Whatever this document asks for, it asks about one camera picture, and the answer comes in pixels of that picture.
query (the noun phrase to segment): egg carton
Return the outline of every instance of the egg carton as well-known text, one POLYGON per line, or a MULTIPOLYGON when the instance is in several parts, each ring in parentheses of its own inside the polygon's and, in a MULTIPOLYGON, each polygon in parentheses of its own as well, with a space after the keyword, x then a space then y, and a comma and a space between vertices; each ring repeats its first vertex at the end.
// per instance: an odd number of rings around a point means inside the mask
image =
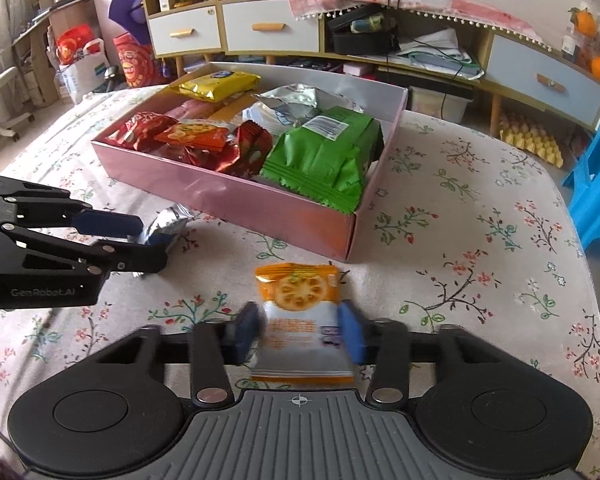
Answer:
POLYGON ((542 124, 534 123, 515 112, 500 116, 500 140, 542 158, 556 168, 564 164, 555 138, 547 134, 542 124))

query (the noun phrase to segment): drawer handle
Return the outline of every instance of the drawer handle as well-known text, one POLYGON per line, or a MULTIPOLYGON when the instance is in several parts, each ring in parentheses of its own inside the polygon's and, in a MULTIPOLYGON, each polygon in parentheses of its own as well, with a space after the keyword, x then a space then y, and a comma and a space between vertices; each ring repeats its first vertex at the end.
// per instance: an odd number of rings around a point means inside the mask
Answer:
POLYGON ((540 84, 546 86, 547 88, 550 88, 551 90, 555 90, 556 92, 559 92, 560 94, 567 93, 566 87, 561 85, 560 83, 557 83, 553 79, 549 79, 547 76, 544 76, 542 74, 536 74, 536 75, 538 76, 538 82, 540 84))
POLYGON ((176 32, 172 32, 171 34, 169 34, 169 36, 171 38, 188 38, 193 34, 194 30, 195 29, 193 28, 188 28, 187 30, 178 30, 176 32))
POLYGON ((254 23, 251 30, 256 32, 279 32, 286 27, 286 23, 254 23))

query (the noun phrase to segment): green snack package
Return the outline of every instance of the green snack package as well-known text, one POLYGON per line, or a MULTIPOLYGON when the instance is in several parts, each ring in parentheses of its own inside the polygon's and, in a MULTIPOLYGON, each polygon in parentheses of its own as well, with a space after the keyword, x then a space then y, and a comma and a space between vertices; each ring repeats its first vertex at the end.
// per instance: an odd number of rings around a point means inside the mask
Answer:
POLYGON ((260 174, 352 214, 380 138, 380 124, 374 118, 336 106, 282 135, 260 174))

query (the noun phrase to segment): blue plastic stool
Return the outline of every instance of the blue plastic stool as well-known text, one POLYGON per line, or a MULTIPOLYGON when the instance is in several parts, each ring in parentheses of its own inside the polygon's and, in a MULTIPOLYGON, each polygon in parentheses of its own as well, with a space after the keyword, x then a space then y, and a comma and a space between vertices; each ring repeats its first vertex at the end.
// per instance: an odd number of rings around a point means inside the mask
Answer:
POLYGON ((586 249, 600 238, 600 129, 562 185, 574 190, 569 213, 586 249))

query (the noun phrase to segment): white drawer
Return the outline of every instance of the white drawer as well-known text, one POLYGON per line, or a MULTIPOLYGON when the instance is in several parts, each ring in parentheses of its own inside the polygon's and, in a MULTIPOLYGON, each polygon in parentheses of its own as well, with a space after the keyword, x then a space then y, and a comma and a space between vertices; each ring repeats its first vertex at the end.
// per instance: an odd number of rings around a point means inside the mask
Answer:
POLYGON ((214 6, 151 18, 149 29, 156 56, 221 48, 214 6))
POLYGON ((318 52, 318 19, 296 21, 287 0, 260 0, 222 6, 228 51, 318 52), (253 30, 283 25, 280 30, 253 30))
POLYGON ((486 78, 591 126, 600 110, 598 83, 557 59, 497 34, 486 78))

